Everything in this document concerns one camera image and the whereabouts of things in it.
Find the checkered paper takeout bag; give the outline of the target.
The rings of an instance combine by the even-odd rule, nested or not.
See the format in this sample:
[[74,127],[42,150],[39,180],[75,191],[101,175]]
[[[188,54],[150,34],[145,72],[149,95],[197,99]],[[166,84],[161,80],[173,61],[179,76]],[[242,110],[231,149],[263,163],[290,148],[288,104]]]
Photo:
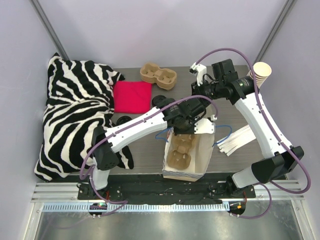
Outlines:
[[190,152],[190,165],[187,169],[177,170],[175,168],[169,167],[167,164],[168,153],[172,149],[172,137],[173,134],[175,134],[174,129],[170,127],[163,130],[162,132],[167,133],[162,164],[163,178],[188,182],[196,182],[200,178],[202,178],[208,169],[214,146],[217,143],[215,142],[215,133],[191,134],[195,135],[196,142],[193,150]]

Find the single cardboard cup carrier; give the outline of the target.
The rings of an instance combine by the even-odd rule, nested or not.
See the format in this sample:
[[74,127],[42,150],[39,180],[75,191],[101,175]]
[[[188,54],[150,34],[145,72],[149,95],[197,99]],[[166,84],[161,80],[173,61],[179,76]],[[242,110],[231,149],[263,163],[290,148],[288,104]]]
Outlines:
[[167,165],[177,170],[185,170],[191,163],[191,151],[195,147],[194,134],[173,134],[172,148],[167,155]]

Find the black plastic cup lid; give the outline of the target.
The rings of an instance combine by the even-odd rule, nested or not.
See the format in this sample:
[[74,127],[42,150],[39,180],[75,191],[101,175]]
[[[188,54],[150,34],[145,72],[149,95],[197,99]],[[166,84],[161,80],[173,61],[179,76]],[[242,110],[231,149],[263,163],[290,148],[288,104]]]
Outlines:
[[169,105],[170,103],[173,103],[175,100],[173,98],[168,98],[165,97],[164,95],[156,95],[152,101],[151,101],[151,105],[153,107],[157,107],[157,108],[163,108],[167,105]]

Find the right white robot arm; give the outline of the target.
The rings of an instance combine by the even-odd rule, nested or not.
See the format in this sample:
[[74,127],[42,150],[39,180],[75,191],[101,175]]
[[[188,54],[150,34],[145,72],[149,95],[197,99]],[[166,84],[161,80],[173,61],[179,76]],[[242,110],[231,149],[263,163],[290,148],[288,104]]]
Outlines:
[[233,198],[243,193],[249,185],[273,183],[290,173],[296,166],[305,166],[301,159],[304,150],[293,146],[283,135],[266,108],[259,87],[271,75],[265,62],[256,62],[246,77],[240,78],[231,59],[212,65],[214,83],[206,80],[206,66],[195,62],[190,72],[196,75],[195,92],[211,99],[225,98],[243,115],[255,135],[263,159],[234,173],[226,184],[226,193]]

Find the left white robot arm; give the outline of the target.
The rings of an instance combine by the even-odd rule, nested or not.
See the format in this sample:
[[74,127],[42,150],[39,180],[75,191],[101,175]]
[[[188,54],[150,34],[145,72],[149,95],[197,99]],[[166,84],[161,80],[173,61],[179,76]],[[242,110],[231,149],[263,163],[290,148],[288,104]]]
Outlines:
[[94,130],[94,168],[89,187],[93,198],[100,200],[106,195],[110,171],[120,162],[117,153],[132,142],[165,129],[169,130],[163,159],[165,178],[195,182],[207,171],[217,120],[215,114],[207,112],[209,99],[194,95],[176,101],[158,95],[152,103],[151,110],[135,119],[105,131]]

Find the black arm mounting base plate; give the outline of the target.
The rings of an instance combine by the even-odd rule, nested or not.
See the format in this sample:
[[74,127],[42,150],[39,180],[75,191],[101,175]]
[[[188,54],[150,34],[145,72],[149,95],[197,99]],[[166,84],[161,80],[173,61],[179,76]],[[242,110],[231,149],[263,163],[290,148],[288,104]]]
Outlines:
[[223,199],[254,199],[254,187],[232,190],[226,184],[229,173],[206,173],[192,182],[164,178],[161,174],[119,174],[108,178],[99,194],[111,201],[130,205],[204,205]]

